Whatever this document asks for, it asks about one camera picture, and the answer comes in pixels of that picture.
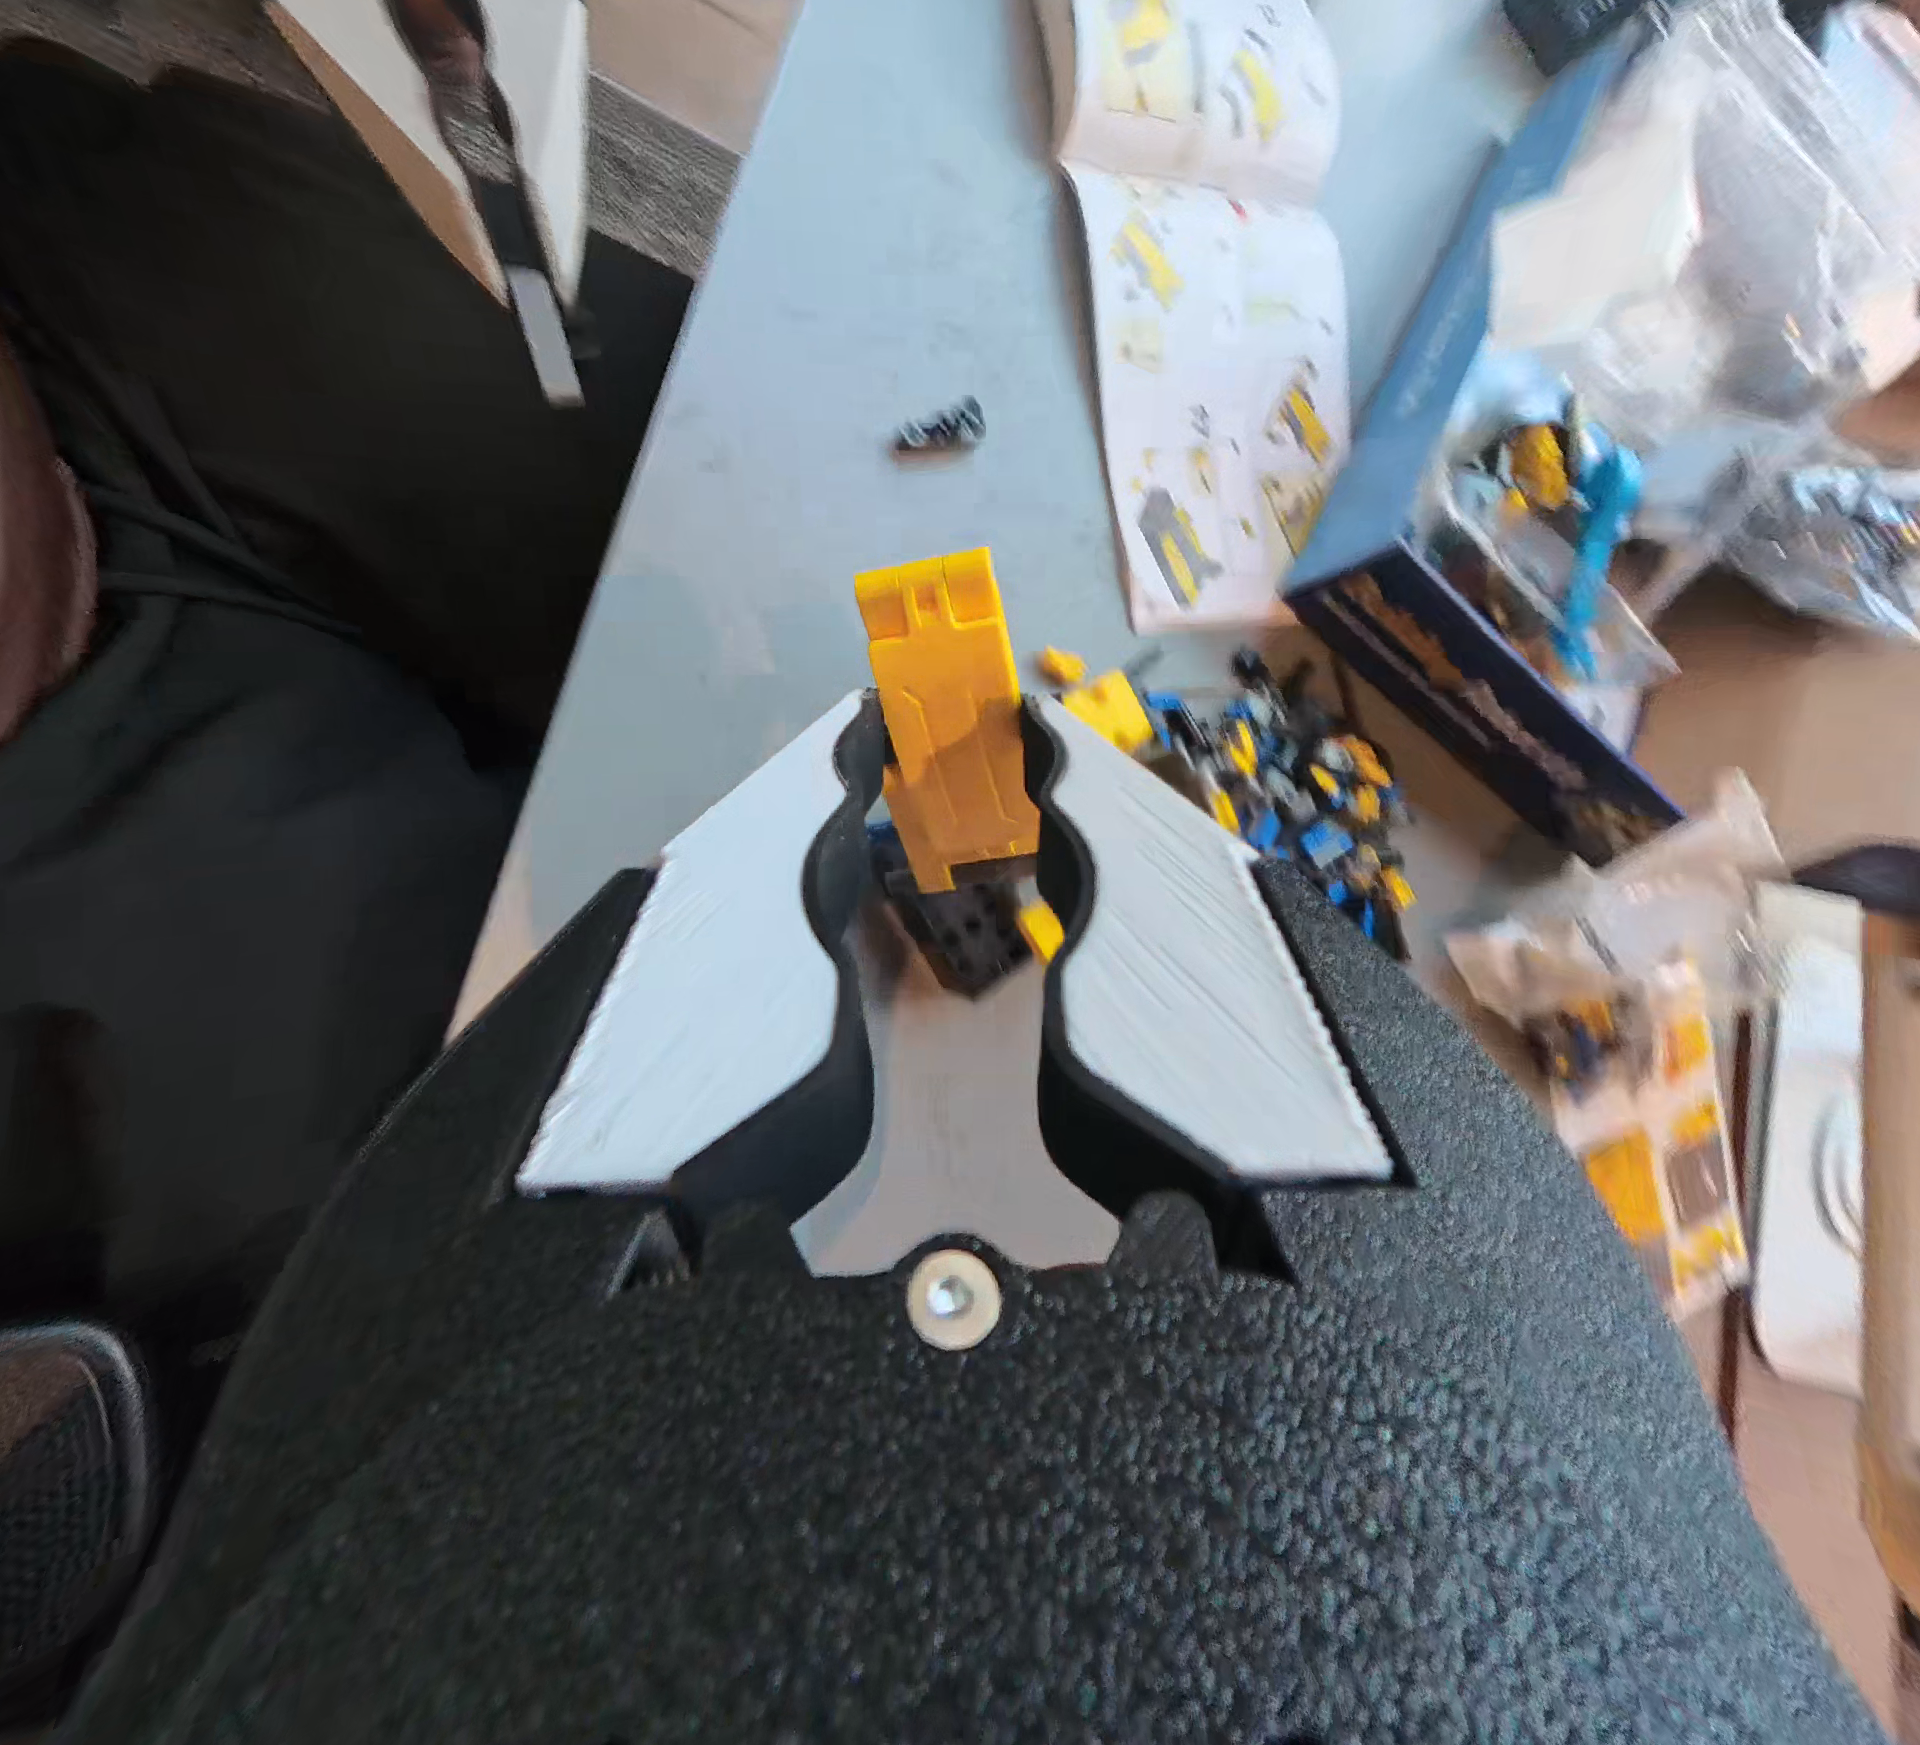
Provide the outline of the pile of small bricks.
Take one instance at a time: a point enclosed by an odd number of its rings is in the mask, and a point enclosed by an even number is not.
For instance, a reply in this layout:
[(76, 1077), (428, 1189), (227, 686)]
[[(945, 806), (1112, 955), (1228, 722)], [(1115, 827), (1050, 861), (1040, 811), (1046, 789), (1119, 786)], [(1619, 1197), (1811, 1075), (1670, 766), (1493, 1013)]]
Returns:
[(1387, 752), (1315, 689), (1315, 664), (1277, 669), (1239, 646), (1227, 681), (1182, 692), (1145, 681), (1154, 653), (1102, 673), (1047, 649), (1053, 700), (1241, 838), (1295, 869), (1335, 914), (1397, 965), (1412, 961), (1417, 895), (1400, 830), (1408, 809)]

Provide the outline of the crumpled clear plastic bag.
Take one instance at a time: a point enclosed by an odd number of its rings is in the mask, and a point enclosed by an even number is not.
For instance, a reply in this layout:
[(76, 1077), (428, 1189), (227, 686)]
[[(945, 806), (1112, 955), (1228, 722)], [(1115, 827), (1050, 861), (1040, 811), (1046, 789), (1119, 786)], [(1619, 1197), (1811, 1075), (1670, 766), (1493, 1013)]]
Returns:
[(1818, 461), (1773, 473), (1720, 561), (1823, 623), (1918, 640), (1918, 470)]

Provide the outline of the sticker sheet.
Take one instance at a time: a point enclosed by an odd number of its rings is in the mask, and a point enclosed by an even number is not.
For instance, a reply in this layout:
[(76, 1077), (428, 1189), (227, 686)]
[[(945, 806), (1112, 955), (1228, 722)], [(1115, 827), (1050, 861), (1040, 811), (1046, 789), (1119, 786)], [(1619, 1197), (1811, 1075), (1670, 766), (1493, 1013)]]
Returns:
[(1723, 1041), (1756, 982), (1753, 895), (1782, 863), (1728, 770), (1704, 811), (1443, 942), (1471, 1002), (1524, 1039), (1556, 1136), (1678, 1322), (1749, 1281)]

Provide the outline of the blue cardboard box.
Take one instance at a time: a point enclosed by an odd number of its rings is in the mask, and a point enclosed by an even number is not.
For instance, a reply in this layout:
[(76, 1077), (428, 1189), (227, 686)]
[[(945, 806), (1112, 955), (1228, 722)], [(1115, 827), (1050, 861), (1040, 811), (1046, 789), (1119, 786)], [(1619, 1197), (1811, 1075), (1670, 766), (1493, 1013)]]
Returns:
[(1606, 94), (1645, 48), (1629, 25), (1575, 61), (1481, 160), (1420, 304), (1353, 432), (1287, 600), (1353, 671), (1540, 835), (1591, 866), (1682, 809), (1630, 753), (1650, 679), (1629, 679), (1609, 723), (1537, 673), (1420, 542), (1442, 467), (1468, 450), (1462, 415), (1519, 408), (1483, 356), (1496, 215), (1556, 188)]

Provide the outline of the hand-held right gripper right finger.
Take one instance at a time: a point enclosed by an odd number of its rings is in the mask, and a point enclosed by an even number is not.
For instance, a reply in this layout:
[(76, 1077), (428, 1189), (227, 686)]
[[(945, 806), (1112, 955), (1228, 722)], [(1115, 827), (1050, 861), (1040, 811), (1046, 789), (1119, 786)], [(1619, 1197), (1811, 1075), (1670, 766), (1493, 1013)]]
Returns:
[(1400, 1184), (1400, 1145), (1261, 857), (1051, 698), (1030, 702), (1046, 1155), (1128, 1220), (1197, 1204), (1219, 1261), (1280, 1261), (1267, 1199)]

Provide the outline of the blue plastic tool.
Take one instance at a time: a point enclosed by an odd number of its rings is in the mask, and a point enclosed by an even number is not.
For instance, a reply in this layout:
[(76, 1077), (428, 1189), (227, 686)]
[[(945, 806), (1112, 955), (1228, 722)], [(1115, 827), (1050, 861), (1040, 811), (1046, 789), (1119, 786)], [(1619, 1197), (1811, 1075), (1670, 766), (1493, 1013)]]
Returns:
[(1629, 537), (1645, 497), (1645, 461), (1629, 446), (1591, 425), (1568, 404), (1564, 457), (1568, 504), (1577, 509), (1571, 568), (1558, 600), (1556, 650), (1580, 681), (1596, 678), (1600, 590), (1612, 554)]

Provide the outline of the building instruction booklet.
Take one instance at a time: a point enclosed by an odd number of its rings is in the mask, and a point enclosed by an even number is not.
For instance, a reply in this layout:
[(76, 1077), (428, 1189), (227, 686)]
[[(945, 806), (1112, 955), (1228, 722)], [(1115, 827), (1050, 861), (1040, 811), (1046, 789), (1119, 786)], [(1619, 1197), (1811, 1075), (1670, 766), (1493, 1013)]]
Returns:
[(1309, 0), (1031, 0), (1077, 208), (1131, 625), (1261, 629), (1351, 437)]

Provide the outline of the person's black trousers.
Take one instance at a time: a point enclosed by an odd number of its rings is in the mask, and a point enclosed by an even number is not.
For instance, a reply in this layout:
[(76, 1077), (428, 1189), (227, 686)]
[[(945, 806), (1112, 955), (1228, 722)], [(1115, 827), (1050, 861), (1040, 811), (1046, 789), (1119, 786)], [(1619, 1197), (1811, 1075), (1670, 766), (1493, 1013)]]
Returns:
[(444, 1036), (691, 277), (583, 408), (342, 121), (3, 52), (3, 340), (98, 538), (3, 743), (3, 1317), (245, 1309)]

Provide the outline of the grey desk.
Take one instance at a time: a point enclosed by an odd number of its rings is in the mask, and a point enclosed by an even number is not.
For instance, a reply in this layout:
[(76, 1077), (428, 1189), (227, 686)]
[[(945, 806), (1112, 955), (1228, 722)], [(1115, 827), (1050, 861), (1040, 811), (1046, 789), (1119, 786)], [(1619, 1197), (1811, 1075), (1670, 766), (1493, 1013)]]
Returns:
[[(989, 542), (1123, 623), (1025, 0), (806, 0), (612, 532), (465, 1002), (869, 681), (854, 574)], [(899, 424), (980, 397), (972, 452)], [(371, 1739), (1882, 1741), (1688, 1349), (1475, 1042), (1295, 949), (1400, 1184), (1128, 1220), (1037, 1124), (1043, 971), (872, 985), (876, 1117), (798, 1237), (486, 1349)]]

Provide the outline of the yellow brick panel piece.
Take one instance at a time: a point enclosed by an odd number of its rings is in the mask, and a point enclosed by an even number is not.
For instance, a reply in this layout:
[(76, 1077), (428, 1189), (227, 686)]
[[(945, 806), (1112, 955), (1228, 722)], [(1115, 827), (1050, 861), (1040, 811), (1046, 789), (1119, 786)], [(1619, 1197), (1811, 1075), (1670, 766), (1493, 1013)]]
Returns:
[(854, 577), (890, 757), (882, 797), (918, 893), (1031, 858), (1023, 695), (991, 550)]

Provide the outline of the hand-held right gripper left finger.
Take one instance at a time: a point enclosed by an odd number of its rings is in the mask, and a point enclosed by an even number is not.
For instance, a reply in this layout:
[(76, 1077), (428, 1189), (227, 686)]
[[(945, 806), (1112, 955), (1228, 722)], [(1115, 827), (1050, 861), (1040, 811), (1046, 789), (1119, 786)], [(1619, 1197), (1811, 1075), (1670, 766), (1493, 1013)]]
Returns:
[(703, 1253), (734, 1212), (798, 1237), (852, 1175), (876, 1117), (850, 939), (882, 762), (876, 693), (848, 692), (661, 845), (521, 1199), (659, 1207)]

